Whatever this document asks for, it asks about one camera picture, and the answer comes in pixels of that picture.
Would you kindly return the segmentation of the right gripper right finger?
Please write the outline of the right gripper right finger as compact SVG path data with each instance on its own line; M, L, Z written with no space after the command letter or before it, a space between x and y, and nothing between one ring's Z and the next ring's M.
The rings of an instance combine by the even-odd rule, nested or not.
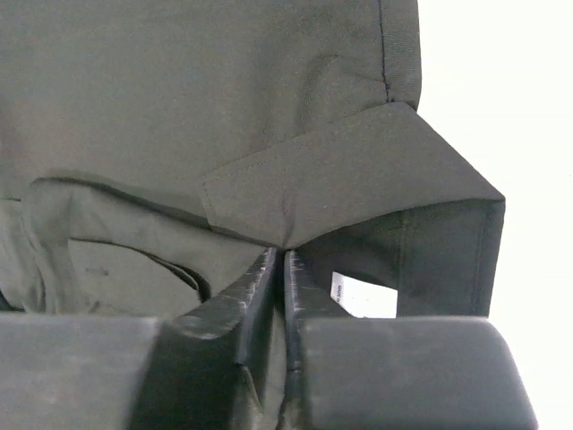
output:
M285 429L535 429L507 342L486 319L360 319L284 263Z

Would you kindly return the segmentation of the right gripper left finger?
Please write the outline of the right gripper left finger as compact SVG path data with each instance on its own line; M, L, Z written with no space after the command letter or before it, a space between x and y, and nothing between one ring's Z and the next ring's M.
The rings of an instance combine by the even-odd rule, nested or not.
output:
M277 268L173 320L2 313L2 428L259 428Z

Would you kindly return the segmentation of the black long sleeve shirt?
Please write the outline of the black long sleeve shirt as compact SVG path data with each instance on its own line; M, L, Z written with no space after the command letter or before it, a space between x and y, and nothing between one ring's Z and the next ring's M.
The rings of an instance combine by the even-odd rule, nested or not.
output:
M178 315L268 248L489 313L505 200L417 112L415 1L4 1L1 307Z

